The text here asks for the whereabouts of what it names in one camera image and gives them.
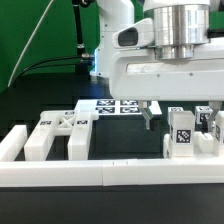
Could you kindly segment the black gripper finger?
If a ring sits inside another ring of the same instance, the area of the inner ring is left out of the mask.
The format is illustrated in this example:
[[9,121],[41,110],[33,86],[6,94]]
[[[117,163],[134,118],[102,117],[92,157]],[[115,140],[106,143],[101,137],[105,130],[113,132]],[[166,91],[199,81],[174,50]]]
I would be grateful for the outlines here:
[[212,110],[212,113],[207,120],[207,126],[208,126],[208,131],[212,132],[213,131],[213,121],[214,121],[217,113],[222,108],[222,102],[221,101],[210,101],[209,107]]

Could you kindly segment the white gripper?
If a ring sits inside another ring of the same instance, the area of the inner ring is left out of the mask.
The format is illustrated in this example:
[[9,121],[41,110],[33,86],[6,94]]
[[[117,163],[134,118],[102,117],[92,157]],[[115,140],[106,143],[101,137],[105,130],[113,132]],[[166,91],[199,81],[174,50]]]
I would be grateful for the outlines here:
[[212,38],[194,48],[191,59],[159,61],[149,45],[154,40],[150,18],[131,26],[137,31],[136,46],[121,47],[118,31],[112,43],[118,48],[110,73],[110,94],[117,100],[144,100],[138,107],[150,129],[150,106],[157,101],[224,101],[224,37]]

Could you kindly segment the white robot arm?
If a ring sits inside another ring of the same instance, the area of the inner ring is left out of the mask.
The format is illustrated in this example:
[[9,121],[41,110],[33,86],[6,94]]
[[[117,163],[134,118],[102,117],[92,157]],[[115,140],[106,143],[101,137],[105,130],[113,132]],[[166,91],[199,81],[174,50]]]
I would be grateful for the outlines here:
[[134,20],[130,0],[97,0],[102,38],[96,70],[117,100],[136,100],[144,118],[153,101],[207,101],[213,114],[224,103],[224,31],[210,14],[224,0],[143,0]]

